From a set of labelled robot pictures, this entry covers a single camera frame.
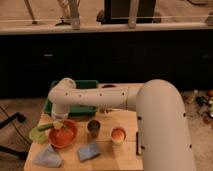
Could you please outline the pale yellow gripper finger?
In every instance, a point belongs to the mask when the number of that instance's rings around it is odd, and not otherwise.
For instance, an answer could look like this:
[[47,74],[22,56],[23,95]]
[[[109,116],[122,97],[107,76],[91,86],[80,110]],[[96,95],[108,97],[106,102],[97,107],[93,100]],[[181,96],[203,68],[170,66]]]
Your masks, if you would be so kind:
[[54,122],[53,122],[53,127],[54,127],[56,130],[61,129],[63,126],[64,126],[64,123],[63,123],[62,121],[54,121]]

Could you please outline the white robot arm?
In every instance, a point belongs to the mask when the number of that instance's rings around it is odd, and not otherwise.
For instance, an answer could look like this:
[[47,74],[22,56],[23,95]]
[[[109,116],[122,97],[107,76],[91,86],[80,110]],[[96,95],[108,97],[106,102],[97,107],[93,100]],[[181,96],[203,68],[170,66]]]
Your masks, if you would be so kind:
[[78,89],[72,79],[64,78],[49,91],[48,99],[56,115],[67,114],[73,105],[134,111],[144,171],[196,171],[184,102],[165,80]]

